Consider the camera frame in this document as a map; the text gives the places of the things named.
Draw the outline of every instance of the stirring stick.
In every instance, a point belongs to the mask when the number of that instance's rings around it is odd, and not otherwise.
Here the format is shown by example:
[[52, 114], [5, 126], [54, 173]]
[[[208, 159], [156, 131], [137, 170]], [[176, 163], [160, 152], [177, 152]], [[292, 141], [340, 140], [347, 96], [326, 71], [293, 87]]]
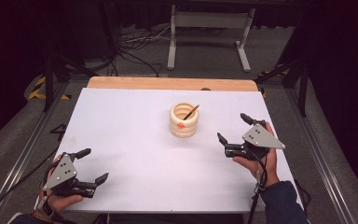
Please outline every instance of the stirring stick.
[[183, 120], [188, 119], [188, 117], [190, 117], [190, 115], [191, 115], [192, 113], [194, 113], [194, 111], [196, 111], [196, 109], [199, 108], [199, 106], [200, 106], [200, 105], [197, 105], [196, 107], [194, 107], [194, 108], [190, 111], [190, 113], [188, 113], [188, 114], [185, 116], [185, 118], [184, 118]]

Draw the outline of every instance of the dark sleeve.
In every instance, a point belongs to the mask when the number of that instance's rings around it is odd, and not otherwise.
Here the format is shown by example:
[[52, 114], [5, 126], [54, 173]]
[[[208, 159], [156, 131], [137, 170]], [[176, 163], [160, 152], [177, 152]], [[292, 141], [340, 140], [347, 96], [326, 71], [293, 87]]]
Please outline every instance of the dark sleeve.
[[266, 204], [267, 223], [309, 224], [301, 206], [296, 202], [297, 194], [290, 181], [281, 181], [260, 193]]
[[46, 224], [36, 217], [33, 217], [29, 214], [21, 214], [16, 216], [9, 224]]

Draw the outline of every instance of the jacket sleeve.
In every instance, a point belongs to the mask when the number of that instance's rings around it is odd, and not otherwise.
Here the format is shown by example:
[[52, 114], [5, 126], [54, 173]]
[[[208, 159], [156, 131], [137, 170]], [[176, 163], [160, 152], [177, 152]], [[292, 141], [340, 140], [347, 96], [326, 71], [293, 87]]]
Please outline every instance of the jacket sleeve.
[[303, 209], [296, 202], [297, 194], [292, 182], [273, 184], [260, 195], [266, 204], [268, 224], [309, 224]]
[[47, 222], [37, 219], [29, 214], [18, 215], [9, 222], [9, 224], [46, 224]]

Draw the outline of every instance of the person's hand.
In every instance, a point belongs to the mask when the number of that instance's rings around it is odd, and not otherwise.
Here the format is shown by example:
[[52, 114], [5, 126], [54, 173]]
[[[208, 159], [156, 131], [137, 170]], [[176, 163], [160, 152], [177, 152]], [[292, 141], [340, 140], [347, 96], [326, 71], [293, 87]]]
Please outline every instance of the person's hand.
[[[269, 123], [266, 124], [267, 130], [274, 134]], [[259, 171], [260, 175], [263, 174], [263, 168], [257, 161], [248, 161], [244, 157], [234, 157], [232, 160], [237, 162], [238, 164], [242, 165], [246, 169], [248, 169], [254, 177], [256, 177], [257, 170]], [[268, 174], [268, 179], [265, 188], [279, 182], [279, 178], [277, 176], [277, 153], [275, 148], [271, 148], [269, 153], [261, 159], [261, 161], [266, 164], [266, 170]]]
[[[61, 157], [62, 157], [62, 155], [58, 156], [54, 160], [54, 162], [60, 160]], [[53, 171], [54, 171], [54, 168], [48, 172], [48, 179], [50, 178]], [[51, 189], [49, 189], [47, 192], [47, 195], [50, 195], [50, 194], [51, 194]], [[42, 198], [43, 198], [43, 186], [39, 193], [39, 200], [41, 200]], [[54, 209], [55, 213], [60, 215], [65, 208], [71, 206], [74, 203], [79, 203], [81, 201], [83, 201], [83, 197], [81, 195], [72, 195], [72, 196], [69, 196], [66, 198], [59, 197], [56, 195], [51, 195], [48, 198], [48, 205], [50, 206], [50, 208]]]

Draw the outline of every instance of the white tabletop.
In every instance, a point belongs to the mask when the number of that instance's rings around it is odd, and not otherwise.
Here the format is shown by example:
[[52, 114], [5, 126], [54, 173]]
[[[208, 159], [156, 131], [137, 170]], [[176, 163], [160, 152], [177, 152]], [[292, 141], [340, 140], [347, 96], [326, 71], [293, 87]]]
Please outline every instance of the white tabletop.
[[[198, 129], [174, 136], [169, 112], [178, 102], [200, 105]], [[83, 89], [58, 150], [91, 148], [75, 161], [77, 178], [94, 182], [109, 173], [92, 199], [69, 210], [110, 213], [242, 213], [250, 211], [255, 179], [226, 158], [217, 139], [242, 144], [251, 128], [240, 113], [265, 119], [258, 91], [156, 91]], [[278, 176], [291, 180], [282, 150]], [[257, 210], [264, 210], [259, 200]]]

